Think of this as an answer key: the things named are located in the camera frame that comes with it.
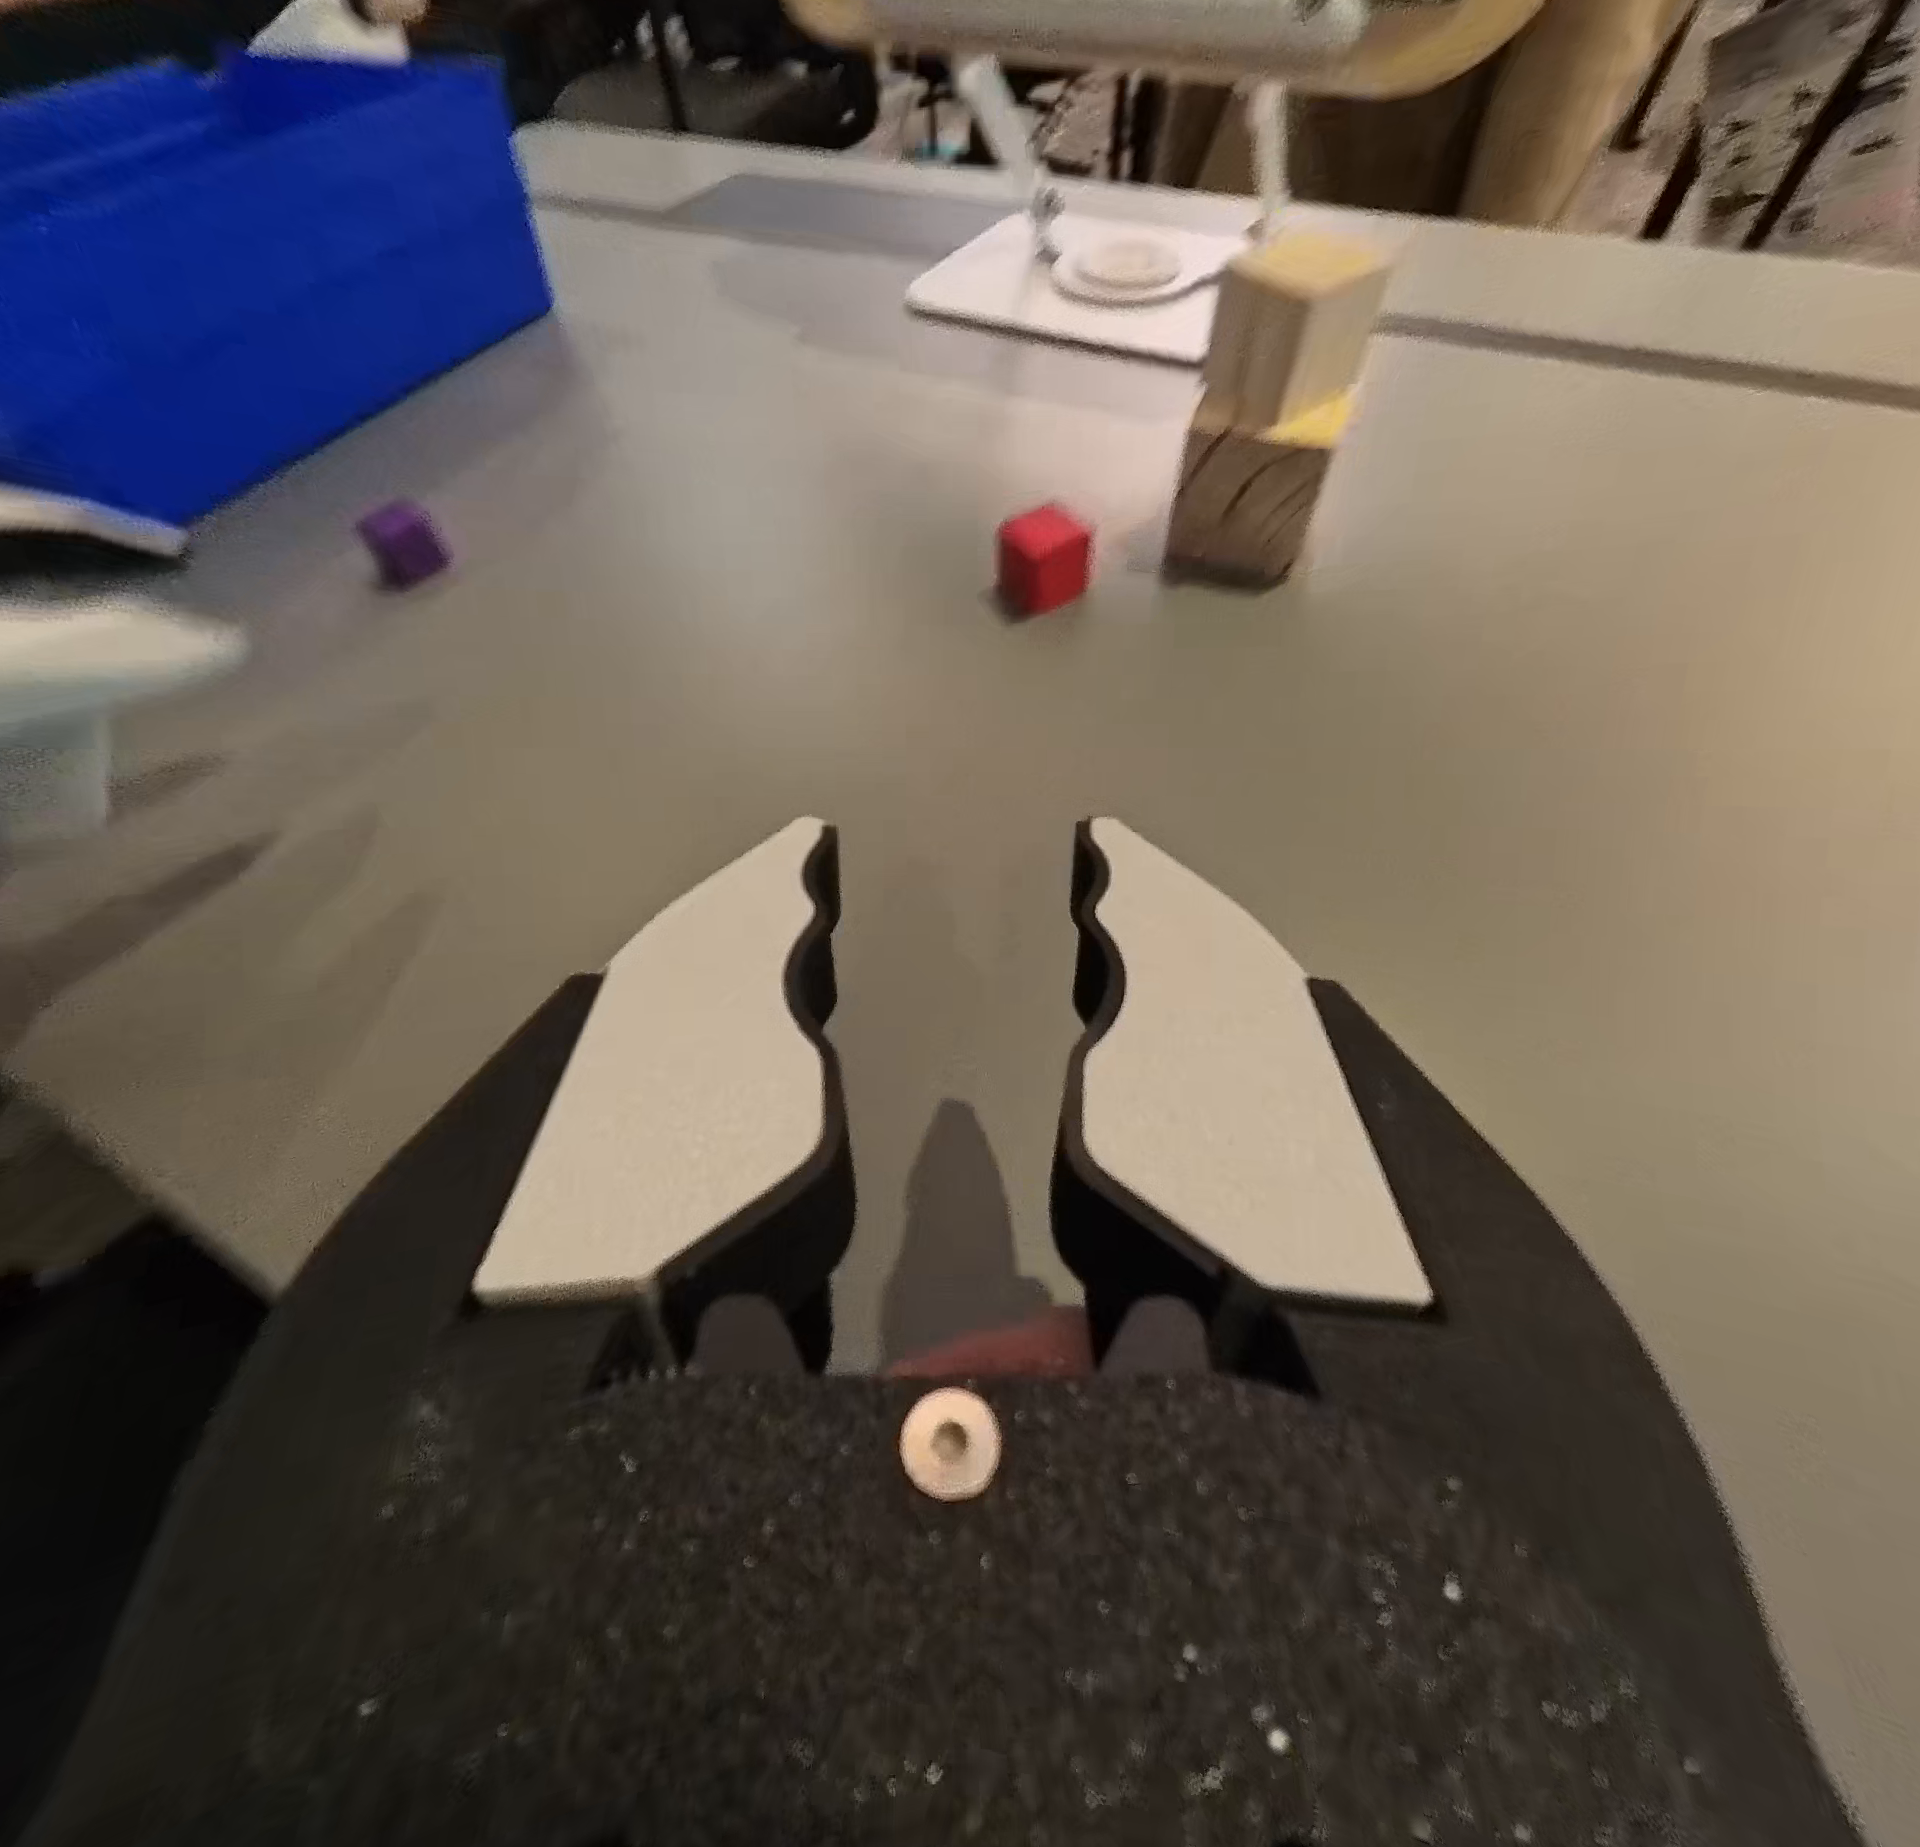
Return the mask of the white lamp stand base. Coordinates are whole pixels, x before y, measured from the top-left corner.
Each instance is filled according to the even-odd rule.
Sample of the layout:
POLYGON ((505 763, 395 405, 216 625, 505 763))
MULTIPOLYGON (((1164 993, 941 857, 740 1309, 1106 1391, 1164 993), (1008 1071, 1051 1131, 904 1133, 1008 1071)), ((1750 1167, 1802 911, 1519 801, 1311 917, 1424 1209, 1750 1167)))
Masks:
POLYGON ((1008 181, 1015 209, 907 289, 913 315, 1020 339, 1140 357, 1204 361, 1230 263, 1296 275, 1313 259, 1287 219, 1284 86, 1349 60, 1388 8, 1458 0, 783 0, 821 36, 901 44, 947 58, 956 98, 1008 181), (1253 144, 1254 217, 1242 243, 1189 223, 1069 207, 1044 165, 1006 62, 1218 64, 1253 144))

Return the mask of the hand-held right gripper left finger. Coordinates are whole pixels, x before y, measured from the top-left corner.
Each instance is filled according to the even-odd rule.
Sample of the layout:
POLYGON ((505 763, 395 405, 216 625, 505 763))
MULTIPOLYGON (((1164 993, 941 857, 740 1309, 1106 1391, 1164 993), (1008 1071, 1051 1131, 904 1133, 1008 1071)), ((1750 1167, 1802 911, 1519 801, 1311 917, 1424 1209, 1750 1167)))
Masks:
POLYGON ((856 1183, 839 1001, 839 829, 800 815, 613 955, 472 1279, 488 1307, 639 1303, 678 1359, 769 1301, 808 1371, 856 1183))

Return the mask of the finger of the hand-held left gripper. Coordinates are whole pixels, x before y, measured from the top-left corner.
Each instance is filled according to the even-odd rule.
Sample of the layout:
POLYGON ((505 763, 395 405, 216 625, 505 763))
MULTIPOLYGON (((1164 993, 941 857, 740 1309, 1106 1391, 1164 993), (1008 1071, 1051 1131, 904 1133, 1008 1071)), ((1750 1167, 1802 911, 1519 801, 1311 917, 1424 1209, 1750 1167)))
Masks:
POLYGON ((2 841, 33 847, 111 817, 117 717, 232 671, 242 627, 128 599, 7 601, 2 841))
POLYGON ((11 539, 66 539, 159 561, 189 553, 189 529, 94 499, 2 483, 2 533, 11 539))

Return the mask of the small light wooden cube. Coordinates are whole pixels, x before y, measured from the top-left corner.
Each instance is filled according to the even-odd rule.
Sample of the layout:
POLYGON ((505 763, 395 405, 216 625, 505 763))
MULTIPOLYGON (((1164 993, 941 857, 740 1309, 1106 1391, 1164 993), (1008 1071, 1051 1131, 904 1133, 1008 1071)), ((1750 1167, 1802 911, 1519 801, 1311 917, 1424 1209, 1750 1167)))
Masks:
POLYGON ((1391 259, 1346 235, 1284 229, 1242 251, 1217 285, 1203 401, 1273 427, 1322 409, 1358 379, 1391 259))

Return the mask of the blue plastic bin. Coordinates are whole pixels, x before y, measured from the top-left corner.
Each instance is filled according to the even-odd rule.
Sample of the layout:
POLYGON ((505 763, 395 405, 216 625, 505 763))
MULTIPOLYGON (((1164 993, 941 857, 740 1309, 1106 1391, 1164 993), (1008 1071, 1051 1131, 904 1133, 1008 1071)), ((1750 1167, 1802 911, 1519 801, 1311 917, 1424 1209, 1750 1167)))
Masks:
POLYGON ((7 485, 189 525, 553 303, 492 60, 5 100, 7 485))

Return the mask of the large dark-grained wooden cube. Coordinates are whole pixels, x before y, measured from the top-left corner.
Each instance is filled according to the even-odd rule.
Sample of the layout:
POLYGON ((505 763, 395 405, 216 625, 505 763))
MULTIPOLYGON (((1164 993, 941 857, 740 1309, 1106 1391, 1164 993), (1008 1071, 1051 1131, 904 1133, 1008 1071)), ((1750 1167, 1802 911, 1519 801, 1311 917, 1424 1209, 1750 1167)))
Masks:
POLYGON ((1189 419, 1164 535, 1164 573, 1232 587, 1283 585, 1302 557, 1357 389, 1269 425, 1203 391, 1189 419))

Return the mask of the red cube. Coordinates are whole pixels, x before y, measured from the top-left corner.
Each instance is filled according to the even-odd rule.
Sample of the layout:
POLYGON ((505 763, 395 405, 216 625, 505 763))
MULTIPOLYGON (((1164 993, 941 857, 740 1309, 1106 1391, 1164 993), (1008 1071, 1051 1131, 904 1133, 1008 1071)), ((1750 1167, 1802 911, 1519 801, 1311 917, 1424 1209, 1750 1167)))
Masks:
POLYGON ((1013 617, 1041 617, 1084 597, 1092 529, 1061 503, 1008 515, 994 537, 996 601, 1013 617))

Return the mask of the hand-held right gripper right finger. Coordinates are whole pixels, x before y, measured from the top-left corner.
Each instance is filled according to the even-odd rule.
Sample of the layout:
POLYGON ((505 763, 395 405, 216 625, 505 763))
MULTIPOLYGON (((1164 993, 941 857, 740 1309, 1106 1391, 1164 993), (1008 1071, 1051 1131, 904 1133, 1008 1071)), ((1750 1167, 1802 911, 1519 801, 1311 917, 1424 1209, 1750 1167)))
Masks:
POLYGON ((1051 1231, 1097 1351, 1147 1299, 1224 1369, 1293 1313, 1424 1319, 1437 1287, 1317 981, 1224 889, 1110 813, 1072 829, 1069 1049, 1051 1231))

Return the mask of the purple cube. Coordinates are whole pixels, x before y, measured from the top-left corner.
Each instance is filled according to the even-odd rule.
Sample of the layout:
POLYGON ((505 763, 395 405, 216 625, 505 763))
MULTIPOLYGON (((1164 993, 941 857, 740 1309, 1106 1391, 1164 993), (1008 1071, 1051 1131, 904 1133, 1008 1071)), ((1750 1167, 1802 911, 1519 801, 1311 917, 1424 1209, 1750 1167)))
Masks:
POLYGON ((388 591, 414 589, 452 563, 452 549, 439 523, 414 499, 384 501, 354 523, 378 583, 388 591))

